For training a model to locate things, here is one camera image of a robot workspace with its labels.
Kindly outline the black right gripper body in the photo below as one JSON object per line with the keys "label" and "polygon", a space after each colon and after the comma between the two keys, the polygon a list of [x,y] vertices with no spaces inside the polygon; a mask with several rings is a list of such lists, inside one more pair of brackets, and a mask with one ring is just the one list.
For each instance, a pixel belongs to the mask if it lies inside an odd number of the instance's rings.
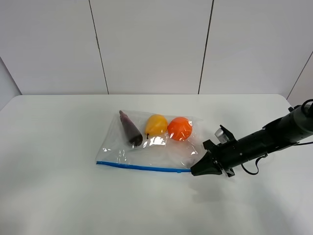
{"label": "black right gripper body", "polygon": [[224,131],[224,133],[227,135],[229,139],[228,142],[224,144],[221,144],[221,143],[214,144],[213,141],[207,140],[203,142],[203,146],[205,150],[210,152],[214,156],[214,158],[217,160],[217,162],[219,163],[219,166],[222,169],[222,174],[224,173],[227,177],[233,177],[235,176],[235,173],[232,167],[225,166],[225,163],[222,163],[222,161],[227,161],[225,151],[232,143],[235,143],[236,139],[234,135],[229,130],[227,130],[224,126],[220,125],[219,128],[221,128]]}

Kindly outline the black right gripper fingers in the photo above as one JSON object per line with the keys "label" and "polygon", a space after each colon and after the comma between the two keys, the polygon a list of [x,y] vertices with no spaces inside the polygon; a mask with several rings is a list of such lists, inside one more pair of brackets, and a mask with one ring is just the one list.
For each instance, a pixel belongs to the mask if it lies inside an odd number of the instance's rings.
{"label": "black right gripper fingers", "polygon": [[196,164],[190,168],[190,170],[193,176],[222,175],[222,169],[219,166],[219,163],[208,151]]}

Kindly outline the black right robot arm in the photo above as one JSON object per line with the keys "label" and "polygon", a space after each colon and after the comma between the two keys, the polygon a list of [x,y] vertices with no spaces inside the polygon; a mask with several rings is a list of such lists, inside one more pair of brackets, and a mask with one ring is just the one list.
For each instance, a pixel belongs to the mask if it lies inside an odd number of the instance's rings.
{"label": "black right robot arm", "polygon": [[268,154],[292,146],[303,145],[302,140],[313,134],[313,101],[289,107],[289,114],[265,125],[261,130],[239,140],[224,126],[220,126],[215,136],[219,144],[211,140],[203,142],[206,154],[191,167],[194,176],[235,175],[233,168],[254,160],[257,164]]}

